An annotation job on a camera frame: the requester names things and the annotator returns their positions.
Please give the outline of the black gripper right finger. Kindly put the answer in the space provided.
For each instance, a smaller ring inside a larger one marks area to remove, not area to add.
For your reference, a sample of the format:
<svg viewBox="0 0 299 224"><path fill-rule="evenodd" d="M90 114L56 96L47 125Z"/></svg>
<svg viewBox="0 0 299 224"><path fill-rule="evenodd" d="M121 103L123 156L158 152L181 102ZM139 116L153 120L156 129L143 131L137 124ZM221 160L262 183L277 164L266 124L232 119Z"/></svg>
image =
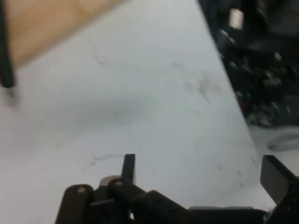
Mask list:
<svg viewBox="0 0 299 224"><path fill-rule="evenodd" d="M276 206L265 219L266 224L299 222L299 178L273 155L262 159L260 182Z"/></svg>

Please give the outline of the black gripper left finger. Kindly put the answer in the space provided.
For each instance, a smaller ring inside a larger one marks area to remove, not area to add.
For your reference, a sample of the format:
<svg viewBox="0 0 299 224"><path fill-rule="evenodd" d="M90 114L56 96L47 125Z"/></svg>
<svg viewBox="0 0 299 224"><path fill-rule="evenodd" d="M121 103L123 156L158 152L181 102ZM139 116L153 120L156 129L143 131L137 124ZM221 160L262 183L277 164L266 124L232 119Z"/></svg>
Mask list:
<svg viewBox="0 0 299 224"><path fill-rule="evenodd" d="M194 215L157 191L133 183L135 155L124 156L121 175L93 189L68 187L56 217L57 224L192 224Z"/></svg>

